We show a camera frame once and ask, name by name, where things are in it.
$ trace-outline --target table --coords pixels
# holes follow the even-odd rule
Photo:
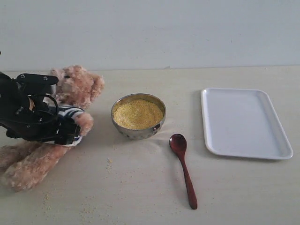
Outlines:
[[[0,188],[2,225],[299,223],[300,66],[95,72],[104,76],[106,87],[89,109],[94,128],[35,189],[11,193]],[[267,92],[294,156],[266,161],[208,152],[200,105],[200,91],[207,87]],[[137,92],[162,99],[167,117],[154,137],[129,141],[113,126],[110,109],[118,98]],[[189,207],[181,165],[168,146],[174,133],[187,138],[197,210]],[[5,137],[2,129],[0,141],[19,140]]]

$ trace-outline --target red-brown spoon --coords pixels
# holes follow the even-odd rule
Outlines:
[[[192,209],[195,210],[195,209],[197,209],[197,198],[196,198],[194,187],[193,187],[191,178],[188,174],[188,169],[187,169],[187,166],[186,166],[186,163],[184,160],[184,156],[185,156],[185,153],[187,150],[187,141],[183,135],[174,134],[171,136],[169,144],[170,144],[172,151],[177,155],[178,159],[181,162],[181,165],[183,168],[183,173],[184,173],[184,178],[186,181],[189,205],[191,206]]]

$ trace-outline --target cornmeal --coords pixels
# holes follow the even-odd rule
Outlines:
[[[138,99],[120,106],[113,118],[124,128],[140,130],[159,123],[163,113],[156,104]]]

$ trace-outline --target spoon handle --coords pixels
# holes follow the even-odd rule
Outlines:
[[[187,169],[184,159],[181,160],[181,164],[182,164],[184,179],[185,179],[186,187],[187,187],[187,196],[188,196],[189,205],[191,206],[192,209],[195,210],[195,209],[197,209],[197,198],[196,198],[194,187],[193,187],[191,178],[188,174],[188,169]]]

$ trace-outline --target white wall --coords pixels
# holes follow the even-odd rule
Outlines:
[[[299,0],[1,0],[0,70],[300,64]]]

